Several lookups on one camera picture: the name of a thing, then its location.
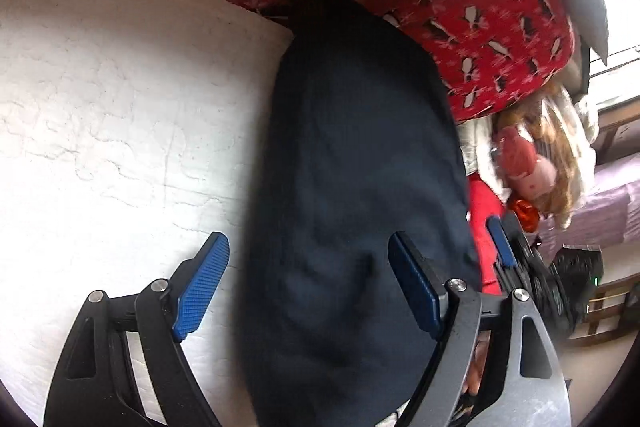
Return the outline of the dark navy large garment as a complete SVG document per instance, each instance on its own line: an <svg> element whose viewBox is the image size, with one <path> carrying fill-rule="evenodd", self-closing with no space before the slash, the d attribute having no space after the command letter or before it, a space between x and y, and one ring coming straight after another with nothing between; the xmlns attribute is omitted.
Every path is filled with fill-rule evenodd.
<svg viewBox="0 0 640 427"><path fill-rule="evenodd" d="M435 343L387 260L404 231L480 286L447 91L417 44L354 0L290 0L250 206L236 339L262 426L372 426Z"/></svg>

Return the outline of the doll with brown hair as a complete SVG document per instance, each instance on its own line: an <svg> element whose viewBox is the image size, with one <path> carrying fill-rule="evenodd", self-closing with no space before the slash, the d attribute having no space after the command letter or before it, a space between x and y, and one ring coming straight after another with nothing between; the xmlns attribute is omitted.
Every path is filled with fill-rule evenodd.
<svg viewBox="0 0 640 427"><path fill-rule="evenodd" d="M551 80L523 101L457 125L465 165L500 202L522 200L536 218L570 226L594 182L597 109L585 95L573 100Z"/></svg>

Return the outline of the purple bedspread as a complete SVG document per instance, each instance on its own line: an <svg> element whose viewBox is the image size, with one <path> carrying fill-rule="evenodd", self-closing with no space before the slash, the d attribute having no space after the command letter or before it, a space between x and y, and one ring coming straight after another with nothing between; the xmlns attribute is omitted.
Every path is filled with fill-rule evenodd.
<svg viewBox="0 0 640 427"><path fill-rule="evenodd" d="M540 222L542 257L550 262L563 246L605 248L638 241L639 176L639 154L599 166L592 192L574 211L568 228L558 229L552 219Z"/></svg>

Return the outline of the white mattress sheet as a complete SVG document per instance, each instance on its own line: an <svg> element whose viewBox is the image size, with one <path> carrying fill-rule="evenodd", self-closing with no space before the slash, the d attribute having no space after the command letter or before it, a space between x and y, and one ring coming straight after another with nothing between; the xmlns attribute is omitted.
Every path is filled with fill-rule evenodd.
<svg viewBox="0 0 640 427"><path fill-rule="evenodd" d="M33 421L90 291L141 291L221 231L183 351L220 421L254 424L232 309L291 39L222 0L1 0L1 379Z"/></svg>

